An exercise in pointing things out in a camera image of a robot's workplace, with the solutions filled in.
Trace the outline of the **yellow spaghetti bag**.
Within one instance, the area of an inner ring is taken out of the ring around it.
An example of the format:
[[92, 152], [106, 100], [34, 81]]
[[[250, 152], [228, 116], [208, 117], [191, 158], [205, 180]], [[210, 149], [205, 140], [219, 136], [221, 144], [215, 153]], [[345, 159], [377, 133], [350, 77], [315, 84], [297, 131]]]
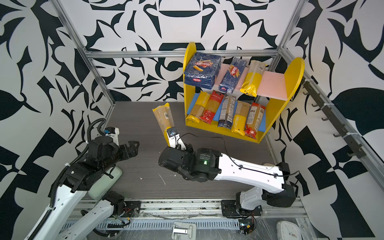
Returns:
[[266, 67], [265, 63], [252, 60], [240, 92], [247, 96], [257, 97], [257, 90], [261, 84]]
[[237, 107], [231, 128], [232, 133], [238, 134], [240, 136], [245, 135], [246, 122], [250, 108], [251, 104], [242, 101], [237, 101]]
[[210, 97], [210, 94], [206, 92], [200, 92], [199, 95], [196, 97], [195, 101], [193, 102], [193, 107], [191, 108], [191, 111], [186, 119], [194, 123], [199, 123], [201, 121], [200, 117], [203, 115], [203, 112]]
[[155, 109], [152, 109], [152, 111], [158, 121], [162, 134], [168, 146], [170, 147], [171, 145], [169, 142], [167, 130], [175, 126], [170, 104], [166, 103], [165, 105], [158, 106]]

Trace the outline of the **clear white label spaghetti bag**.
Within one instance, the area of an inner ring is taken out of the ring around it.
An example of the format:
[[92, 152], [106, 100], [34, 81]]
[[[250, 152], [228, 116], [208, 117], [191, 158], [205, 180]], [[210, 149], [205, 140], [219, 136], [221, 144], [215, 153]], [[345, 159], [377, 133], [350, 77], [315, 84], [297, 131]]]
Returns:
[[231, 129], [235, 112], [236, 97], [225, 96], [219, 116], [218, 127]]

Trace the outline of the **long red spaghetti bag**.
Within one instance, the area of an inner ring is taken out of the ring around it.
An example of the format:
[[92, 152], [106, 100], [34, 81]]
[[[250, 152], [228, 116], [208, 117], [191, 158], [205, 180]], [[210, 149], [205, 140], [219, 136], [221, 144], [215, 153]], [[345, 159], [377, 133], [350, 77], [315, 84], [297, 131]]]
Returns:
[[211, 94], [211, 96], [208, 100], [208, 103], [207, 103], [202, 115], [199, 117], [199, 119], [201, 121], [203, 121], [204, 123], [210, 125], [213, 121], [213, 118], [214, 118], [222, 100], [224, 99], [224, 96], [225, 95], [220, 93], [220, 92], [213, 91], [213, 93]]

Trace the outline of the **yellow spaghetti bag front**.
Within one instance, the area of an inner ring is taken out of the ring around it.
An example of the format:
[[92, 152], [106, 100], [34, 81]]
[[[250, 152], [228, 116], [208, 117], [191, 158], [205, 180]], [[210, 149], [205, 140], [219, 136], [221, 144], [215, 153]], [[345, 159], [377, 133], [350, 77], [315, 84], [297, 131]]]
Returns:
[[237, 107], [231, 128], [232, 133], [238, 134], [240, 136], [245, 135], [246, 122], [250, 108], [251, 104], [242, 101], [237, 101]]

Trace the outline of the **small red spaghetti bag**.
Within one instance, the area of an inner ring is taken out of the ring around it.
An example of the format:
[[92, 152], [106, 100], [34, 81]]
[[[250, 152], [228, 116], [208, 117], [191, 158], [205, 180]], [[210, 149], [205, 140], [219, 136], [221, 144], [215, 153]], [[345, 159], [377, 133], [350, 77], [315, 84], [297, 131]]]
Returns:
[[258, 103], [252, 103], [246, 122], [245, 135], [256, 139], [266, 107]]

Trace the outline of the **blue Barilla pasta box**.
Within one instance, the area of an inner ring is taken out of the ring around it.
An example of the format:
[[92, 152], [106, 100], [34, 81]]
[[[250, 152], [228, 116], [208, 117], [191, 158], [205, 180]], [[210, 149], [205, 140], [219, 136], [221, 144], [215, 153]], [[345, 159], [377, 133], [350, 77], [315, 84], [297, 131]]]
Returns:
[[196, 52], [184, 70], [185, 84], [211, 90], [221, 70], [222, 57]]

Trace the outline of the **yellow spaghetti bag back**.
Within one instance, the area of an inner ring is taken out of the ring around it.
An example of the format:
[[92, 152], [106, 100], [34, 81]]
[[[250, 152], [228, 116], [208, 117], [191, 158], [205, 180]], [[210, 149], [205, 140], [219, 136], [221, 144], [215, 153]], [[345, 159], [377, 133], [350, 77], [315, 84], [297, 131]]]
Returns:
[[257, 90], [261, 84], [266, 67], [265, 63], [252, 60], [240, 92], [247, 96], [257, 97]]

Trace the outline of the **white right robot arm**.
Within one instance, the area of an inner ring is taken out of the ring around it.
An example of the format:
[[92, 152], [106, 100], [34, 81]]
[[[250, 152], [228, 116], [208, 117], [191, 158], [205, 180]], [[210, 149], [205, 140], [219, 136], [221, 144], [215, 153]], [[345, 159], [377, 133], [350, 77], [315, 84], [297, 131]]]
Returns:
[[167, 147], [161, 153], [159, 166], [180, 174], [187, 181], [232, 181], [250, 185], [238, 192], [234, 201], [222, 200], [222, 215], [229, 219], [259, 216], [262, 204], [289, 208], [296, 200], [294, 187], [287, 183], [289, 165], [257, 165], [231, 158], [216, 150], [188, 145], [185, 150]]

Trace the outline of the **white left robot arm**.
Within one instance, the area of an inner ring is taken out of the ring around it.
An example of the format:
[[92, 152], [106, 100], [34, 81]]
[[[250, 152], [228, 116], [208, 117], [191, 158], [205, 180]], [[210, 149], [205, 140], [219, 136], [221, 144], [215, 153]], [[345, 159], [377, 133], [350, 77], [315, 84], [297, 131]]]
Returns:
[[[107, 127], [106, 119], [99, 118], [89, 124], [85, 149], [64, 169], [52, 184], [50, 203], [39, 218], [27, 240], [82, 240], [98, 224], [113, 216], [124, 215], [125, 198], [110, 191], [119, 179], [116, 164], [136, 157], [140, 143], [130, 141], [119, 145], [119, 129]], [[99, 189], [103, 196], [98, 203], [69, 229], [62, 231], [74, 208], [90, 191]]]

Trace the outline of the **yellow pink blue shelf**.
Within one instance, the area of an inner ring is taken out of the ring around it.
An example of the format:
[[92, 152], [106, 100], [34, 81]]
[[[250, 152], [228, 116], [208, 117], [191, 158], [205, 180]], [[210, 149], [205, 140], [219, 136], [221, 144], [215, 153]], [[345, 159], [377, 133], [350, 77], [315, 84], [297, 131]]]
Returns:
[[264, 114], [265, 129], [258, 132], [255, 139], [219, 128], [217, 121], [213, 121], [209, 125], [203, 122], [194, 123], [186, 119], [186, 126], [259, 144], [296, 93], [304, 76], [304, 71], [305, 60], [303, 58], [295, 58], [291, 61], [285, 73], [280, 74], [267, 71], [263, 74], [258, 93], [270, 100], [266, 105], [266, 113]]

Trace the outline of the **green pad left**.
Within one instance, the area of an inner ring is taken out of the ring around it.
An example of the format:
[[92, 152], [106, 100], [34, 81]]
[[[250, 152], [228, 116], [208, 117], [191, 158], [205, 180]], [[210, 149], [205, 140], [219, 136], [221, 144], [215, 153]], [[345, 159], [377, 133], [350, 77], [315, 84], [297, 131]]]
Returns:
[[100, 200], [109, 190], [110, 188], [118, 181], [118, 179], [122, 176], [123, 171], [115, 167], [112, 171], [112, 179], [107, 175], [103, 175], [99, 180], [97, 180], [91, 189], [88, 191], [88, 195], [93, 200]]

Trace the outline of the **beige pad right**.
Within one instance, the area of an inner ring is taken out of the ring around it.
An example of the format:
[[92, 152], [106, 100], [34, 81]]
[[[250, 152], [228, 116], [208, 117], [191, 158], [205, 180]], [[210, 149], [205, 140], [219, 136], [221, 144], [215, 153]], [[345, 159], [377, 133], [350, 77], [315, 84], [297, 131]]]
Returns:
[[274, 167], [275, 165], [274, 164], [270, 164], [270, 163], [264, 163], [263, 166]]

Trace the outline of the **white clock right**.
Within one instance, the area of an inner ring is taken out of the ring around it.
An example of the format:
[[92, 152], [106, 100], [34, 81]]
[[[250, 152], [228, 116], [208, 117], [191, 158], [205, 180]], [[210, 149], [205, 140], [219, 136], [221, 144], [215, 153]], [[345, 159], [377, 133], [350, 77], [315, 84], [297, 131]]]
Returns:
[[298, 225], [288, 222], [279, 221], [277, 223], [278, 240], [301, 240], [302, 234]]

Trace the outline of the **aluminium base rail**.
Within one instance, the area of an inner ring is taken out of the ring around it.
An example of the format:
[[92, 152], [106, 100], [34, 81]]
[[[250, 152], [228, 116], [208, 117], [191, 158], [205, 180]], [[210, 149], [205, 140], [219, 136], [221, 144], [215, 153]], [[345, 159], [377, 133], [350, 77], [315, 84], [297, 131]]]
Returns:
[[[189, 216], [218, 217], [222, 214], [222, 199], [138, 199], [139, 213], [156, 218], [184, 218]], [[289, 208], [261, 204], [262, 215], [267, 217], [306, 217], [307, 212], [300, 199]]]

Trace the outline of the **white latch bracket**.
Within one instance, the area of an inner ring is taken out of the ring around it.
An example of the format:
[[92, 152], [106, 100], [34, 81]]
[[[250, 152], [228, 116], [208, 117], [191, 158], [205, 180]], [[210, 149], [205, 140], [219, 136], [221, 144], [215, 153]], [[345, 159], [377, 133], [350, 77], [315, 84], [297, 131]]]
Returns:
[[174, 222], [171, 239], [172, 240], [196, 240], [197, 225], [193, 223]]

